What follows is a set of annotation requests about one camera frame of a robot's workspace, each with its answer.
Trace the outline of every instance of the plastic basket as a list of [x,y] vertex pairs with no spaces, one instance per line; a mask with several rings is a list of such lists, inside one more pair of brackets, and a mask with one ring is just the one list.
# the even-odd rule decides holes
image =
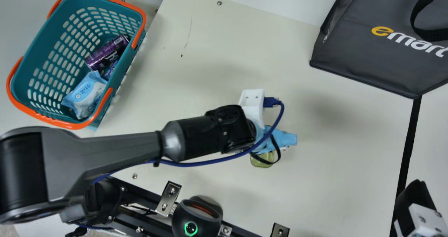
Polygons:
[[[119,0],[58,0],[24,57],[9,74],[6,91],[18,109],[52,125],[78,130],[97,127],[123,80],[143,38],[146,15]],[[130,45],[109,79],[90,117],[78,120],[61,105],[90,71],[84,58],[119,34]]]

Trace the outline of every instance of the black handle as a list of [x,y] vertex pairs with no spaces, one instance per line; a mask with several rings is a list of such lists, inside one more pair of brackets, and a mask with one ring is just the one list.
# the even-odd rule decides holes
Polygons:
[[419,13],[433,1],[434,0],[419,0],[419,1],[417,1],[416,5],[414,6],[414,9],[412,10],[412,14],[411,14],[411,26],[412,26],[413,30],[416,32],[416,34],[419,35],[425,41],[437,42],[437,41],[448,40],[448,28],[425,30],[425,29],[417,28],[415,26],[415,19],[417,18],[417,15],[419,15]]

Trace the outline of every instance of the metal bracket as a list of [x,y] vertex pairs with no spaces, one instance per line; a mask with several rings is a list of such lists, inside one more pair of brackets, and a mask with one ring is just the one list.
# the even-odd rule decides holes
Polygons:
[[181,185],[168,181],[155,211],[162,216],[168,217],[176,202],[177,196],[179,196],[181,188]]
[[218,236],[219,237],[230,237],[230,234],[232,234],[232,228],[222,224],[221,229],[219,230]]
[[271,237],[288,237],[289,228],[280,224],[274,223],[272,227]]

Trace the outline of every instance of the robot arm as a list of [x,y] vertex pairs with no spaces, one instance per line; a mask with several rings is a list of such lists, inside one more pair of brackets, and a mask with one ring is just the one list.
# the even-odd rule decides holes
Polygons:
[[415,180],[397,197],[391,237],[447,237],[448,227],[423,181]]
[[240,106],[168,122],[157,132],[78,138],[48,127],[12,130],[0,138],[0,224],[32,221],[85,200],[101,175],[152,159],[180,162],[249,148],[256,129]]

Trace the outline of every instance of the black cable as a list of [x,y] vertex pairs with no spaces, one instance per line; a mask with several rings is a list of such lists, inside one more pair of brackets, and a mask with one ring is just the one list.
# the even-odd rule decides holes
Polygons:
[[274,136],[271,135],[270,138],[271,138],[271,140],[272,140],[272,144],[274,145],[275,150],[277,151],[277,160],[276,160],[275,162],[269,162],[269,161],[264,160],[264,159],[262,159],[261,157],[259,157],[259,156],[257,155],[257,153],[255,153],[255,152],[251,152],[251,157],[253,157],[255,160],[260,161],[260,162],[262,162],[262,163],[264,163],[264,164],[272,165],[272,164],[275,164],[276,162],[280,161],[280,158],[281,158],[281,152],[280,152],[280,148],[279,148],[277,142],[276,142],[275,139],[274,139]]
[[135,206],[135,205],[125,204],[124,206],[125,206],[125,207],[133,207],[133,208],[136,208],[136,209],[145,211],[145,212],[146,212],[146,213],[144,213],[145,216],[146,216],[146,215],[151,215],[151,214],[154,214],[154,215],[157,214],[155,211],[152,211],[152,210],[150,210],[150,209],[146,209],[146,208],[143,208],[143,207],[137,207],[137,206]]

